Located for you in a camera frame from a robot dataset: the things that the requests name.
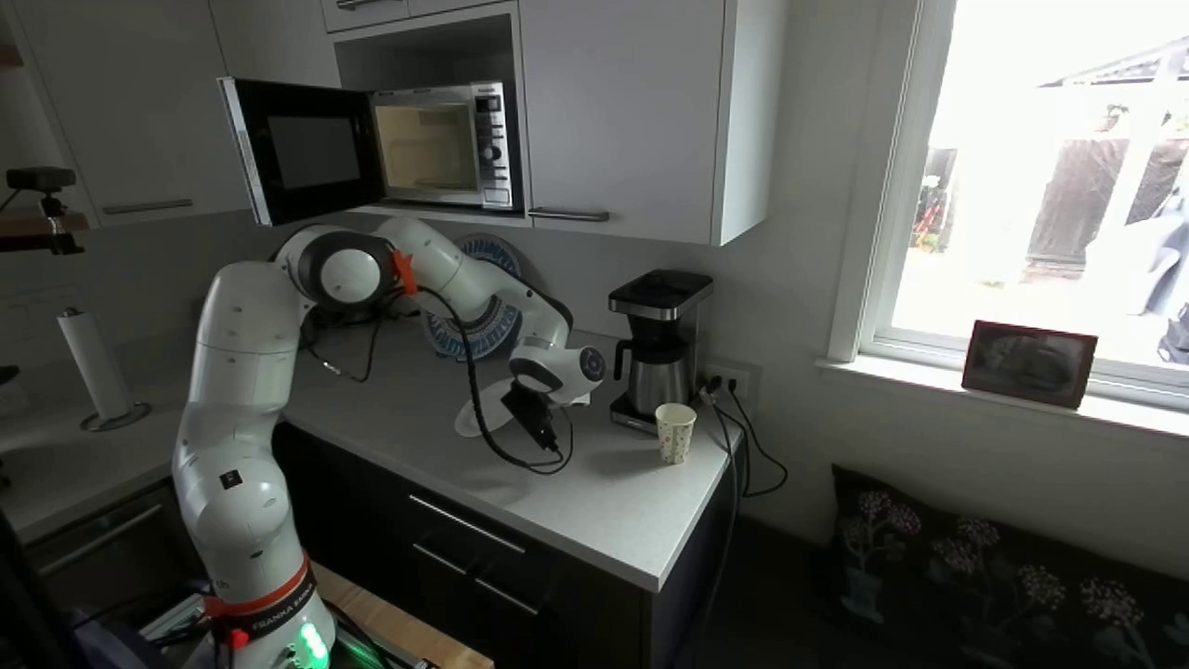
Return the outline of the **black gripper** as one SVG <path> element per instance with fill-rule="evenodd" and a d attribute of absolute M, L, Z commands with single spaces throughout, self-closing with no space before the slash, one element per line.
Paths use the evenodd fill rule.
<path fill-rule="evenodd" d="M 536 444 L 558 452 L 555 410 L 549 410 L 549 402 L 543 395 L 512 381 L 502 395 L 502 404 L 532 436 Z"/>

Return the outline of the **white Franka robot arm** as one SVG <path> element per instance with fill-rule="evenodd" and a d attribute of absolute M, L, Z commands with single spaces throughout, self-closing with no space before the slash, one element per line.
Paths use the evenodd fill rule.
<path fill-rule="evenodd" d="M 180 509 L 214 583 L 205 613 L 217 669 L 332 669 L 339 619 L 316 589 L 273 439 L 292 404 L 304 314 L 387 297 L 456 326 L 484 321 L 493 301 L 517 308 L 507 404 L 536 439 L 536 410 L 588 404 L 606 380 L 601 353 L 570 340 L 574 321 L 555 297 L 419 218 L 304 228 L 273 261 L 221 269 L 173 456 Z"/>

